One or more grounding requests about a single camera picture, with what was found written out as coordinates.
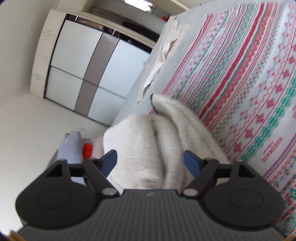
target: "patterned bedspread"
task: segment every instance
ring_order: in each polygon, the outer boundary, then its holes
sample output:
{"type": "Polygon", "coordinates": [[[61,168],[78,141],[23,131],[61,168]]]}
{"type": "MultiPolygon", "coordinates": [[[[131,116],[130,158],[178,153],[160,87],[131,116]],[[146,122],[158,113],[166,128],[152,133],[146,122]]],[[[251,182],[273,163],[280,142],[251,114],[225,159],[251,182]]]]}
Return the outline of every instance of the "patterned bedspread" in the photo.
{"type": "Polygon", "coordinates": [[[230,161],[245,161],[296,232],[296,4],[241,4],[209,14],[162,91],[191,108],[230,161]]]}

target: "white cloth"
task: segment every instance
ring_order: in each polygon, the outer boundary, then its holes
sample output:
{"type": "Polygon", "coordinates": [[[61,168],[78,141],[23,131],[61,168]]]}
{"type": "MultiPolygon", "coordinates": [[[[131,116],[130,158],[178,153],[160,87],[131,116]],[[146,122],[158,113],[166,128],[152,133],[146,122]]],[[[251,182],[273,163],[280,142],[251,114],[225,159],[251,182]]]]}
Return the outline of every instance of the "white cloth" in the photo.
{"type": "Polygon", "coordinates": [[[108,180],[124,189],[176,189],[193,180],[183,152],[229,163],[207,128],[177,100],[153,95],[157,114],[132,114],[104,134],[104,152],[115,149],[117,165],[108,180]]]}
{"type": "Polygon", "coordinates": [[[138,101],[141,101],[146,88],[157,77],[165,63],[173,55],[178,45],[189,30],[188,24],[180,24],[175,20],[176,16],[171,16],[163,28],[162,34],[148,58],[144,63],[140,73],[141,87],[139,90],[138,101]]]}

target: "gray ribbed panel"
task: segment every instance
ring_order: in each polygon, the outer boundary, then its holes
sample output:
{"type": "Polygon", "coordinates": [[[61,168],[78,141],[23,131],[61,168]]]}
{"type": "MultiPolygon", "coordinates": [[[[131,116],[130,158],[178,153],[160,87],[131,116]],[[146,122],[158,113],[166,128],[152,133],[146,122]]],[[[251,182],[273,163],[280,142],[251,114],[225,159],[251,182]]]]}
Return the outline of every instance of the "gray ribbed panel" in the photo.
{"type": "Polygon", "coordinates": [[[103,33],[87,67],[84,79],[98,86],[119,39],[103,33]]]}
{"type": "Polygon", "coordinates": [[[96,86],[83,81],[75,106],[76,112],[87,116],[94,98],[94,94],[96,93],[96,89],[96,86]]]}
{"type": "Polygon", "coordinates": [[[18,232],[27,241],[282,241],[275,229],[244,232],[212,221],[197,201],[175,191],[126,190],[117,199],[104,200],[84,222],[62,230],[25,226],[18,232]]]}

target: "fluffy blanket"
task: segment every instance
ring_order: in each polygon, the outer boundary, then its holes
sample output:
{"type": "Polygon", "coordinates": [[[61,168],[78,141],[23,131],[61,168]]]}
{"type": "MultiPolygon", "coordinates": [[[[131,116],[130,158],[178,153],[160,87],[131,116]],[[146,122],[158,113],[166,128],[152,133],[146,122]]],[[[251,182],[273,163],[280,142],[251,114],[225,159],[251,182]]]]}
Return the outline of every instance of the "fluffy blanket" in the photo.
{"type": "Polygon", "coordinates": [[[119,190],[176,189],[193,180],[183,152],[229,163],[207,128],[177,100],[153,95],[157,114],[133,114],[104,134],[104,152],[115,149],[117,165],[108,180],[119,190]]]}

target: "bright window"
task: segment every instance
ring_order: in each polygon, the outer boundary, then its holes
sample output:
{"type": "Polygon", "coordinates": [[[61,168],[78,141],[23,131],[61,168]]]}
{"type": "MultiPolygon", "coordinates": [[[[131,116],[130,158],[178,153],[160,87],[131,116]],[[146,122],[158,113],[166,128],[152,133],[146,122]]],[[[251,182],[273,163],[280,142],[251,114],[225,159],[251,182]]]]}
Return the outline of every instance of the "bright window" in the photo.
{"type": "Polygon", "coordinates": [[[153,4],[145,0],[124,0],[124,2],[145,12],[150,12],[153,8],[153,4]]]}

